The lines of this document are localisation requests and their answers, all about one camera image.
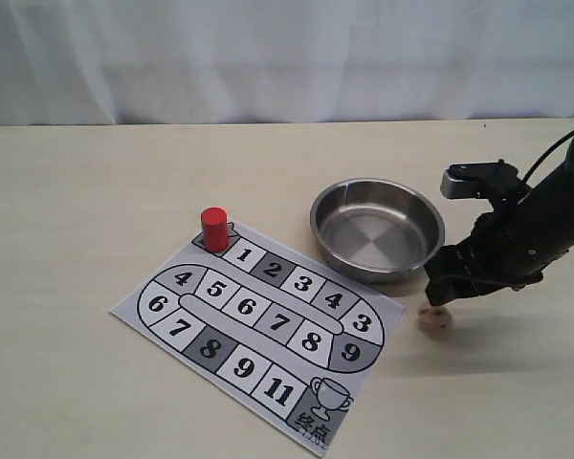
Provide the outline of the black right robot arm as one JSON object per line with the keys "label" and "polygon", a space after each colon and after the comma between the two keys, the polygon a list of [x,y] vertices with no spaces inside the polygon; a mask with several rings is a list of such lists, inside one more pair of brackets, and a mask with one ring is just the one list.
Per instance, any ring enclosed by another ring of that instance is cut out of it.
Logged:
{"label": "black right robot arm", "polygon": [[477,217],[468,237],[426,263],[430,305],[539,283],[544,269],[574,247],[574,129],[556,142],[563,143],[564,160],[536,186],[503,160],[444,171],[445,198],[484,199],[493,209]]}

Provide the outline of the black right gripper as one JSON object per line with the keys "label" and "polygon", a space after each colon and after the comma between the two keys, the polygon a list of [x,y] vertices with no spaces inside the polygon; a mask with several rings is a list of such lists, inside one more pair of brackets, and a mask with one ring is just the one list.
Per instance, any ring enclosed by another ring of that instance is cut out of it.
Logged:
{"label": "black right gripper", "polygon": [[543,280],[538,257],[527,253],[535,226],[543,220],[545,202],[538,195],[506,200],[481,214],[462,242],[443,247],[425,265],[425,289],[431,306],[439,307],[474,292],[520,290]]}

